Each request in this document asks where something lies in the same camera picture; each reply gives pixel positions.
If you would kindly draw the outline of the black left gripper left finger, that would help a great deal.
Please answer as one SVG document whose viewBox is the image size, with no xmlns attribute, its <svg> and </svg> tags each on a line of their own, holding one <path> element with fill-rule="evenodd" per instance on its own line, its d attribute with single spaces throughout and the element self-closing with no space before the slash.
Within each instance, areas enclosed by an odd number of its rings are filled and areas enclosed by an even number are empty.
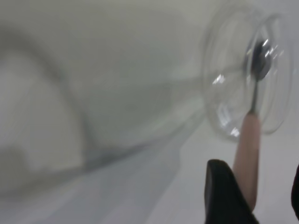
<svg viewBox="0 0 299 224">
<path fill-rule="evenodd" d="M 257 224 L 228 164 L 207 162 L 204 190 L 206 224 Z"/>
</svg>

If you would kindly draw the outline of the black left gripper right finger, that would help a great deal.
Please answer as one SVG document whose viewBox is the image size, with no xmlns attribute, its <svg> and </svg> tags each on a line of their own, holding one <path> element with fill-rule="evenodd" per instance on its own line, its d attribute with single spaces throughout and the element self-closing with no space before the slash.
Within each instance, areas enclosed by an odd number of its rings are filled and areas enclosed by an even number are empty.
<svg viewBox="0 0 299 224">
<path fill-rule="evenodd" d="M 291 203 L 294 211 L 299 211 L 299 166 L 297 166 L 296 175 L 294 177 Z"/>
</svg>

